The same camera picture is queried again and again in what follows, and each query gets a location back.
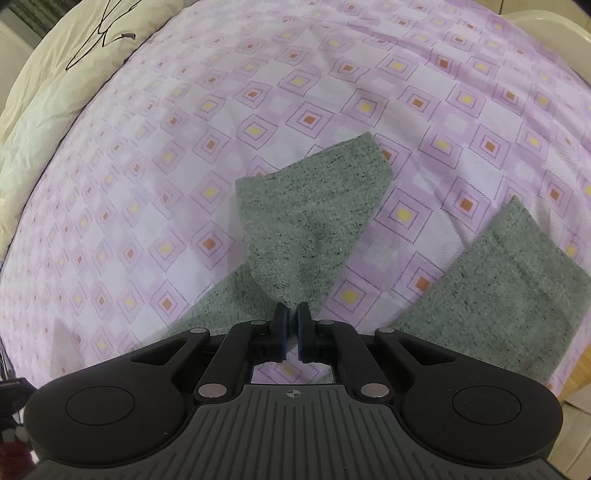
wooden floor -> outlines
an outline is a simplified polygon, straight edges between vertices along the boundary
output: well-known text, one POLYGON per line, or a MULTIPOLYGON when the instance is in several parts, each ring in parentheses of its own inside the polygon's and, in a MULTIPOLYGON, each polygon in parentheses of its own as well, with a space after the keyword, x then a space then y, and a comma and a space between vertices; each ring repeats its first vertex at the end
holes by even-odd
POLYGON ((585 385, 591 383, 591 345, 581 355, 570 377, 564 384, 564 388, 559 396, 563 400, 571 393, 580 390, 585 385))

yellow square pattern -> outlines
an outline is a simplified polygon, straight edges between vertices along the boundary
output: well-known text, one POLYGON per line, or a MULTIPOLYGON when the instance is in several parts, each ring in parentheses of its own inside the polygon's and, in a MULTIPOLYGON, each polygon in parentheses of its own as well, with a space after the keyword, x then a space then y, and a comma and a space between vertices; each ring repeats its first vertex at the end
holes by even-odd
POLYGON ((290 377, 297 377, 298 376, 298 372, 296 372, 295 369, 293 369, 291 367, 291 365, 288 364, 287 362, 283 362, 281 364, 280 368, 290 377))
POLYGON ((158 247, 158 251, 163 255, 168 255, 171 251, 173 251, 173 246, 170 242, 165 242, 158 247))
POLYGON ((400 63, 399 61, 393 61, 390 64, 390 68, 393 68, 394 70, 398 70, 399 72, 403 71, 405 66, 406 65, 404 63, 400 63))
POLYGON ((253 137, 258 137, 262 133, 262 130, 256 125, 248 127, 246 131, 250 133, 253 137))
POLYGON ((347 288, 341 295, 340 298, 348 305, 351 305, 357 301, 357 292, 347 288))
POLYGON ((215 197, 217 195, 217 188, 215 187, 207 187, 203 194, 208 198, 215 197))
POLYGON ((363 113, 370 113, 374 106, 369 102, 363 102, 359 105, 359 110, 363 113))
POLYGON ((570 244, 569 247, 566 249, 566 254, 570 258, 574 258, 574 256, 577 254, 578 251, 579 251, 579 249, 577 248, 577 246, 575 244, 570 244))
POLYGON ((449 148, 449 144, 445 140, 437 140, 437 146, 442 150, 447 150, 449 148))
POLYGON ((407 208, 401 208, 398 211, 397 216, 398 216, 398 220, 400 220, 403 223, 407 223, 413 217, 413 214, 407 208))

round circular pad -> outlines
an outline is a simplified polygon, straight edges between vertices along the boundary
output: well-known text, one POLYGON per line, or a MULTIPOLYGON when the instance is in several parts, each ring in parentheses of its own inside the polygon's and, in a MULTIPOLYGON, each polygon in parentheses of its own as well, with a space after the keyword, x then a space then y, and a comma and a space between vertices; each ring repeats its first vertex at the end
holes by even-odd
POLYGON ((66 411, 82 425, 102 426, 123 420, 134 405, 133 395, 121 388, 92 387, 75 394, 66 404, 66 411))
POLYGON ((502 425, 521 411, 521 403, 513 393, 484 385, 459 391, 452 403, 460 417, 481 425, 502 425))

black object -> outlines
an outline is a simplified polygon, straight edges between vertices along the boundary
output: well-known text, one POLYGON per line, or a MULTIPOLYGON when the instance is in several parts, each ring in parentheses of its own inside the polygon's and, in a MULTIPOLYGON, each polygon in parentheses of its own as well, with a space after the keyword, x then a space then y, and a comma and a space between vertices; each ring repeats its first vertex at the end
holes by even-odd
POLYGON ((30 480, 525 479, 562 424, 543 385, 390 328, 296 312, 303 362, 336 384, 252 385, 285 360, 288 311, 211 337, 192 329, 54 380, 25 410, 30 480))

silver rivet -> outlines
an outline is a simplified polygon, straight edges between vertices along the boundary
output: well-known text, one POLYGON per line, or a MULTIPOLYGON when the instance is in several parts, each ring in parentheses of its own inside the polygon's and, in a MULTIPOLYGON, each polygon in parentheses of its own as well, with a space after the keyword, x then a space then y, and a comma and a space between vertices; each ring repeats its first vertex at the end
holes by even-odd
POLYGON ((223 397, 228 389, 219 383, 206 383, 205 385, 201 385, 197 392, 199 395, 205 398, 218 398, 223 397))
POLYGON ((382 398, 390 393, 390 389, 381 383, 368 383, 361 387, 361 393, 366 397, 382 398))

